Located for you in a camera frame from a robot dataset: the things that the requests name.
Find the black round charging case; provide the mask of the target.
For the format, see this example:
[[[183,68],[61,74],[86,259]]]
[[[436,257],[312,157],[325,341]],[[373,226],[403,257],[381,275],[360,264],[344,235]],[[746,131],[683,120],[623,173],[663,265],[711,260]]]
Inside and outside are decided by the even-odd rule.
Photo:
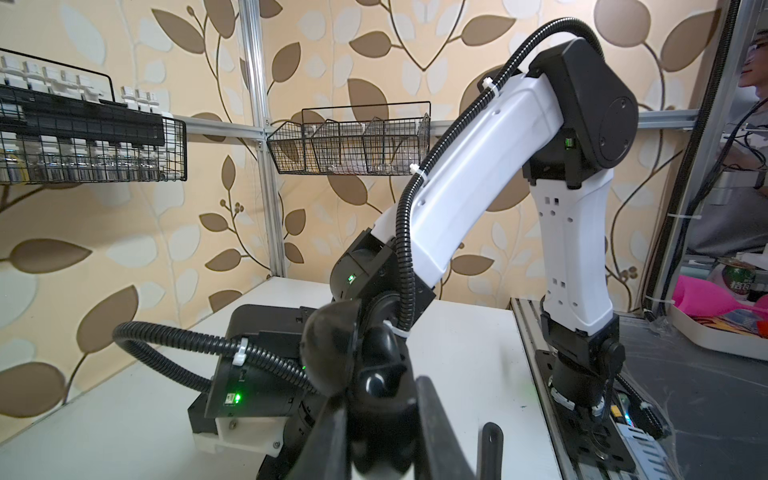
[[[415,453],[413,378],[395,310],[393,300],[371,313],[359,299],[329,303],[310,314],[300,342],[312,386],[345,401],[349,458],[368,478],[401,477]]]

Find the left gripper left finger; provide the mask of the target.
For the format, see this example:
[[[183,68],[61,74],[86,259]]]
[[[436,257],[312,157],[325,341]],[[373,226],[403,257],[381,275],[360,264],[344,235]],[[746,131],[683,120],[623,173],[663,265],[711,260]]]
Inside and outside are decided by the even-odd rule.
[[[328,398],[287,479],[349,480],[347,433],[346,398],[343,395]]]

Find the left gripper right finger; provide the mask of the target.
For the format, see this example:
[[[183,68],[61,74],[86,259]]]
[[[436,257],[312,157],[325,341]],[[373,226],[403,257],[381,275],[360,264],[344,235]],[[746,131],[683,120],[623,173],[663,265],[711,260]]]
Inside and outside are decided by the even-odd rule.
[[[475,479],[451,427],[433,382],[416,379],[419,430],[415,456],[416,479]]]

